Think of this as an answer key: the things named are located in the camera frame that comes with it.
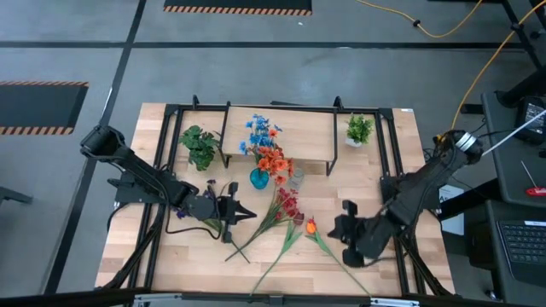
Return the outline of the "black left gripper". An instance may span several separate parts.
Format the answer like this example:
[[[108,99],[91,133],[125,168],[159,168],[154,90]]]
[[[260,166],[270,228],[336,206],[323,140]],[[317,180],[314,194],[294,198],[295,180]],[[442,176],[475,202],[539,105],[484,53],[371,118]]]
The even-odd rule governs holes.
[[[230,182],[228,185],[228,195],[222,196],[221,194],[216,194],[216,190],[212,188],[212,196],[214,204],[217,209],[217,220],[219,222],[219,234],[220,239],[223,243],[232,243],[232,233],[230,231],[230,226],[235,225],[235,211],[236,207],[239,213],[244,215],[237,215],[237,222],[256,218],[257,216],[253,211],[248,210],[243,205],[237,205],[235,200],[235,193],[238,190],[237,182]]]

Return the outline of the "orange tulip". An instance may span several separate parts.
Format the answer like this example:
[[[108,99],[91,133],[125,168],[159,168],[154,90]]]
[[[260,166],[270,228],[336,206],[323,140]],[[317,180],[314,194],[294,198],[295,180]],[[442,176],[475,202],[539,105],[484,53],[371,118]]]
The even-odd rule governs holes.
[[[344,266],[344,264],[334,255],[334,253],[331,251],[331,249],[328,247],[328,245],[325,243],[325,241],[320,236],[320,233],[317,228],[317,224],[314,220],[314,218],[309,218],[307,220],[307,223],[305,225],[305,229],[307,232],[306,237],[309,240],[314,241],[321,250],[323,250],[326,254],[328,254],[340,267],[341,269],[357,284],[357,286],[362,289],[366,294],[370,295],[370,292],[358,281],[358,279],[352,275],[349,270]]]

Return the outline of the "purple flower bunch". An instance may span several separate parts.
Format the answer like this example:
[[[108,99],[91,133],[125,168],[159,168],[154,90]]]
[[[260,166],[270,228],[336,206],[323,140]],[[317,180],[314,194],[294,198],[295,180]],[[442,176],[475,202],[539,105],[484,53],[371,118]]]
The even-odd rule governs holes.
[[[228,195],[228,187],[227,185],[229,184],[230,182],[226,183],[221,191],[220,191],[220,194],[222,196],[227,196]],[[212,196],[212,188],[215,189],[215,185],[216,185],[216,181],[214,179],[210,179],[207,181],[207,187],[206,187],[206,190],[201,194],[201,195],[196,195],[196,198],[198,200],[208,200],[210,202],[212,202],[214,204],[214,200],[213,200],[213,196]],[[179,229],[179,230],[172,230],[172,231],[168,231],[169,234],[177,234],[177,233],[182,233],[184,231],[190,231],[190,230],[205,230],[214,240],[221,240],[220,239],[220,234],[219,234],[219,228],[220,228],[220,225],[219,225],[219,222],[217,220],[217,209],[216,209],[216,206],[214,207],[215,209],[215,212],[212,214],[212,217],[211,218],[208,218],[208,219],[205,219],[205,220],[202,220],[202,222],[206,225],[205,228],[203,227],[190,227],[190,228],[187,228],[187,229]],[[237,207],[236,207],[236,211],[235,211],[235,221],[236,221],[236,224],[237,225],[237,215],[244,215],[242,213],[239,213],[238,210],[237,210]],[[234,240],[232,243],[230,243],[236,250],[237,247],[239,247],[238,245],[235,244]],[[247,256],[244,254],[241,254],[243,256],[243,258],[248,262],[250,263],[249,259],[247,258]]]

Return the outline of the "red flower bunch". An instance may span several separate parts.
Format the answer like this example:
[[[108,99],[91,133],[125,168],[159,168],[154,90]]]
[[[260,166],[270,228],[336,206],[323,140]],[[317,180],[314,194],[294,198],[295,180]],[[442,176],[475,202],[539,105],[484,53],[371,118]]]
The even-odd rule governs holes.
[[[236,251],[226,258],[230,260],[237,254],[243,254],[243,250],[249,246],[260,235],[267,232],[269,229],[289,223],[298,213],[303,213],[298,207],[298,194],[295,189],[277,188],[273,194],[272,201],[266,212],[262,222],[254,231],[251,237],[242,246],[237,247]]]

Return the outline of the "dark red tulip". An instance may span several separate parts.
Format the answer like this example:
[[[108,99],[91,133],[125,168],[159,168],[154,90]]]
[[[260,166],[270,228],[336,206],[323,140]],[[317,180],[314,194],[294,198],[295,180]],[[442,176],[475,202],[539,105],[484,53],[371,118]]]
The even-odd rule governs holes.
[[[253,294],[256,292],[262,281],[265,279],[265,277],[272,271],[272,269],[278,264],[279,260],[282,258],[282,256],[290,250],[290,248],[293,246],[293,244],[299,239],[299,237],[302,235],[302,232],[299,231],[299,226],[304,222],[305,215],[303,213],[298,213],[295,215],[295,217],[292,219],[291,222],[288,223],[287,232],[283,241],[282,249],[280,250],[278,256],[276,257],[275,261],[268,267],[268,269],[262,274],[262,276],[258,279],[257,283],[249,293],[250,296],[253,296]]]

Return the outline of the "orange flower bunch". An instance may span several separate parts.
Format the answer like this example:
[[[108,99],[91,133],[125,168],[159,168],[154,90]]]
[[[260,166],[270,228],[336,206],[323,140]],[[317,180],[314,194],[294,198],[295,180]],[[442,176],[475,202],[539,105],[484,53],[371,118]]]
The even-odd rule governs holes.
[[[273,178],[277,186],[285,184],[293,177],[293,159],[286,158],[280,146],[258,147],[257,154],[258,168]]]

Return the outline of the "clear ribbed glass vase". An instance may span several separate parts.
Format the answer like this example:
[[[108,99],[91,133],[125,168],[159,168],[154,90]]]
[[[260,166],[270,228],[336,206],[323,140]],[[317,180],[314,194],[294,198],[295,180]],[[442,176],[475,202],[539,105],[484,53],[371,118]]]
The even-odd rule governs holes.
[[[300,168],[296,168],[293,171],[293,175],[288,180],[288,186],[291,189],[300,190],[303,185],[304,179],[305,179],[304,171]]]

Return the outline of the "blue glass vase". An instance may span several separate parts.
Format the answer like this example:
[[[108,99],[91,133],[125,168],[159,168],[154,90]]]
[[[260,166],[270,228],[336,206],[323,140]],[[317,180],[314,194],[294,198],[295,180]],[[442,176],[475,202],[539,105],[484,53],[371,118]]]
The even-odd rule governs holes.
[[[262,171],[259,168],[255,168],[249,175],[251,184],[258,190],[267,187],[270,176],[267,171]]]

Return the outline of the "dark green plant white pot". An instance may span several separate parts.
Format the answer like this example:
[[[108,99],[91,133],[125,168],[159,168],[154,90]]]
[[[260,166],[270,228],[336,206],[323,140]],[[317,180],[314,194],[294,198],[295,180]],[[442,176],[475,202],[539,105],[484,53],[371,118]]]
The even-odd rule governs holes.
[[[220,146],[219,140],[198,125],[192,125],[179,137],[189,151],[188,162],[195,165],[197,171],[205,171],[212,163],[215,152]]]

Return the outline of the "light green plant white pot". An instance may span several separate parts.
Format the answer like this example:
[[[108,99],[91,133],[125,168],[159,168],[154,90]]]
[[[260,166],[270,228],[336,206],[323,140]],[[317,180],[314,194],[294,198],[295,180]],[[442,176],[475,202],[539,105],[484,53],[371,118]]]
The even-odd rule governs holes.
[[[373,119],[366,119],[362,114],[352,114],[347,124],[347,145],[354,148],[360,148],[363,144],[367,144],[369,142],[370,134],[375,126],[375,121]]]

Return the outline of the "black laptop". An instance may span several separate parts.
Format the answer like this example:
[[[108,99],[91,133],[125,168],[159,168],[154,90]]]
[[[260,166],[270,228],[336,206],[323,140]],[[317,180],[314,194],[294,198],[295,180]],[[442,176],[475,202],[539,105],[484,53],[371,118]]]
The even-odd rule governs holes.
[[[546,221],[501,220],[497,229],[513,278],[546,287]]]

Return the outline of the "white rod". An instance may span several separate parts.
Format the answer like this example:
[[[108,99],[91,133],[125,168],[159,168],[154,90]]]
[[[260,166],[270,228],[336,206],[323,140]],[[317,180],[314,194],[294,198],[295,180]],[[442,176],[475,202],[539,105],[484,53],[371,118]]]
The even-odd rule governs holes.
[[[544,109],[541,113],[539,113],[538,115],[534,116],[532,119],[529,119],[527,120],[524,124],[518,126],[516,129],[514,129],[510,134],[508,134],[507,136],[505,136],[500,142],[496,143],[495,145],[491,146],[489,149],[487,149],[483,154],[482,154],[482,157],[485,157],[487,154],[491,153],[492,151],[494,151],[495,149],[497,149],[498,147],[502,146],[509,138],[511,138],[512,136],[514,136],[515,134],[517,134],[519,131],[523,130],[524,128],[526,128],[528,125],[532,124],[533,122],[535,122],[536,120],[542,118],[543,116],[546,115],[546,109]]]

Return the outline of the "black mat striped edge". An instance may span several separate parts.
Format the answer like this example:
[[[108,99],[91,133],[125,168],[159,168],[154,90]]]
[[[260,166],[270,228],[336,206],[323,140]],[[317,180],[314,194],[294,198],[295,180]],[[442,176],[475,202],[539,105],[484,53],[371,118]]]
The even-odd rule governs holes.
[[[312,15],[312,0],[165,0],[163,10],[188,14]]]
[[[0,136],[72,134],[88,89],[81,81],[0,81]]]

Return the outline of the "black handheld screen device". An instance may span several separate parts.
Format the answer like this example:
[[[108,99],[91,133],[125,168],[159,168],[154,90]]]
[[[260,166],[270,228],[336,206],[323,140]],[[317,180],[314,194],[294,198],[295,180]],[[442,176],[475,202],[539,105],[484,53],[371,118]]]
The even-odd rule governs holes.
[[[515,120],[515,127],[528,123],[526,127],[519,130],[514,137],[528,142],[532,145],[540,145],[546,141],[546,113],[537,119],[533,119],[542,111],[546,110],[546,97],[525,96],[518,106]]]

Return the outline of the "black table frame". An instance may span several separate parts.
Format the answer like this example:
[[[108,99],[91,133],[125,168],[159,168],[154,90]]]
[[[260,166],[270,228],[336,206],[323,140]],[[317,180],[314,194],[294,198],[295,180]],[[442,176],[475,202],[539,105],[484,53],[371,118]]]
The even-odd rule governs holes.
[[[239,222],[233,229],[233,240],[242,246],[254,233],[270,205],[275,187],[269,184],[258,190],[249,175],[254,167],[251,157],[241,153],[221,152],[222,126],[227,107],[235,105],[190,105],[145,103],[142,105],[131,142],[133,150],[147,162],[165,166],[179,179],[205,188],[214,179],[219,188],[228,182],[238,183],[237,199],[256,218]],[[415,171],[423,164],[421,140],[415,116],[409,109],[345,107],[338,109],[338,159],[330,175],[322,161],[296,161],[296,168],[305,173],[298,190],[299,209],[313,217],[321,236],[326,237],[334,226],[334,218],[342,212],[342,202],[352,200],[361,216],[370,216],[380,208],[383,198],[380,180]],[[375,126],[369,142],[360,148],[346,144],[347,122],[352,114],[373,119]],[[192,125],[211,132],[220,142],[214,159],[205,171],[197,171],[188,162],[189,151],[179,137]],[[170,217],[172,230],[202,227],[192,218]],[[148,287],[169,293],[237,293],[251,292],[258,279],[275,261],[287,227],[281,224],[260,235],[241,254],[231,244],[213,240],[203,230],[177,234],[161,233],[144,253],[141,264],[128,280],[129,287]],[[325,238],[325,243],[341,261],[343,245]],[[392,241],[379,263],[363,269],[345,266],[375,297],[397,297],[407,293],[430,293],[424,278],[403,253],[401,245]],[[320,247],[305,236],[293,244],[278,264],[265,277],[253,295],[292,294],[325,296],[358,296],[366,294]]]

